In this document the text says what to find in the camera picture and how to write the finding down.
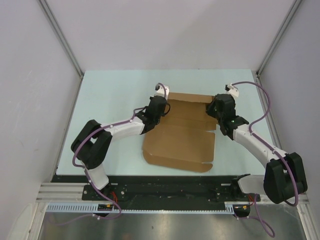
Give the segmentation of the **brown cardboard box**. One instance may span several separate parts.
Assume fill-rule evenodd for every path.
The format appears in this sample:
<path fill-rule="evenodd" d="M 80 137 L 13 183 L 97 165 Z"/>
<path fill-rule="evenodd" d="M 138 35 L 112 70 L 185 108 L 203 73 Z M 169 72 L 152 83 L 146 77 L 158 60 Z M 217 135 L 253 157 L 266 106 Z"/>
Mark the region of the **brown cardboard box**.
<path fill-rule="evenodd" d="M 217 120 L 206 113 L 211 95 L 170 92 L 167 115 L 144 137 L 142 154 L 150 165 L 205 173 L 212 169 Z"/>

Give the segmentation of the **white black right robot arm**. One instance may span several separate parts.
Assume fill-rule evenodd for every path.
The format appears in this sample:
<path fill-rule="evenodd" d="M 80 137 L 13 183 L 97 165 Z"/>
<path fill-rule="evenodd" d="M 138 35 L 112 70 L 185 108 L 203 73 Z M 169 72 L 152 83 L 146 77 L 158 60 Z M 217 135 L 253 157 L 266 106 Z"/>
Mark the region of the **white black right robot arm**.
<path fill-rule="evenodd" d="M 231 196 L 242 201 L 248 194 L 266 195 L 273 203 L 295 207 L 299 195 L 308 189 L 302 158 L 296 152 L 287 153 L 255 133 L 252 125 L 236 114 L 232 95 L 217 94 L 207 105 L 206 113 L 218 121 L 224 136 L 242 145 L 264 167 L 264 176 L 244 174 L 230 188 Z"/>

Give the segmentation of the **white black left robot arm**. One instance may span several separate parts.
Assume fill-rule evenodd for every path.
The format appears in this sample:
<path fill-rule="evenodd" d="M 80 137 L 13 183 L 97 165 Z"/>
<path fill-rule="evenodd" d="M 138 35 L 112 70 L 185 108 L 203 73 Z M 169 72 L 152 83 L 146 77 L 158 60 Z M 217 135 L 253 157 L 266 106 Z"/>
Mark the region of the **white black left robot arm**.
<path fill-rule="evenodd" d="M 84 170 L 98 199 L 105 200 L 111 193 L 109 178 L 103 167 L 110 144 L 153 130 L 161 118 L 169 113 L 166 107 L 170 107 L 168 98 L 155 95 L 147 106 L 134 109 L 130 119 L 107 125 L 92 119 L 82 128 L 71 144 L 74 153 L 72 164 Z"/>

